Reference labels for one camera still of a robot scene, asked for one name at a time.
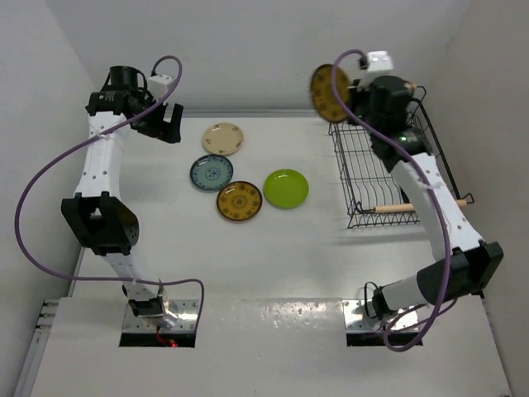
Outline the lime green plate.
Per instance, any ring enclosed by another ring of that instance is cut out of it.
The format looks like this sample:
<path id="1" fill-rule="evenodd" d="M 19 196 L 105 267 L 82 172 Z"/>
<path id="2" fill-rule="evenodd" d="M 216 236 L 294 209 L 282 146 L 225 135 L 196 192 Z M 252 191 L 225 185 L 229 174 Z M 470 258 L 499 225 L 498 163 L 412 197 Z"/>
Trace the lime green plate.
<path id="1" fill-rule="evenodd" d="M 268 175 L 263 190 L 267 201 L 276 208 L 294 209 L 306 201 L 309 183 L 300 172 L 282 169 Z"/>

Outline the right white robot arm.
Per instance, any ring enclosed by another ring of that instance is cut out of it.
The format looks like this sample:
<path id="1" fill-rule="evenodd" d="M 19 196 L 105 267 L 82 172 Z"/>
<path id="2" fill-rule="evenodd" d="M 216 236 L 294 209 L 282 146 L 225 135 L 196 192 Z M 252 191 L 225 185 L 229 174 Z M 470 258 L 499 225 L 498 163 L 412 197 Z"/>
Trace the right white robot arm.
<path id="1" fill-rule="evenodd" d="M 398 183 L 424 226 L 434 264 L 414 276 L 375 289 L 377 319 L 400 309 L 435 304 L 483 290 L 503 259 L 497 242 L 472 227 L 447 187 L 427 136 L 408 120 L 414 86 L 392 75 L 362 79 L 352 87 L 351 111 L 369 124 L 373 153 Z"/>

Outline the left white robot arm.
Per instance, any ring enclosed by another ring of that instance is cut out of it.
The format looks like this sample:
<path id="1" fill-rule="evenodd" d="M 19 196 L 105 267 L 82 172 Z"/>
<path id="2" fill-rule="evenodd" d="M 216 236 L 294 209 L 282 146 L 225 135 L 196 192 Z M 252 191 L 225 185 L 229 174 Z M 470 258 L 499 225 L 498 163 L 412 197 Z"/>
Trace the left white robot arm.
<path id="1" fill-rule="evenodd" d="M 164 330 L 178 322 L 178 313 L 135 248 L 140 224 L 121 201 L 119 179 L 130 132 L 170 144 L 180 141 L 182 106 L 174 109 L 170 121 L 164 119 L 164 100 L 178 81 L 167 74 L 145 77 L 130 66 L 110 68 L 86 107 L 91 143 L 82 175 L 74 196 L 61 202 L 61 212 L 81 246 L 105 260 L 122 281 L 132 314 Z"/>

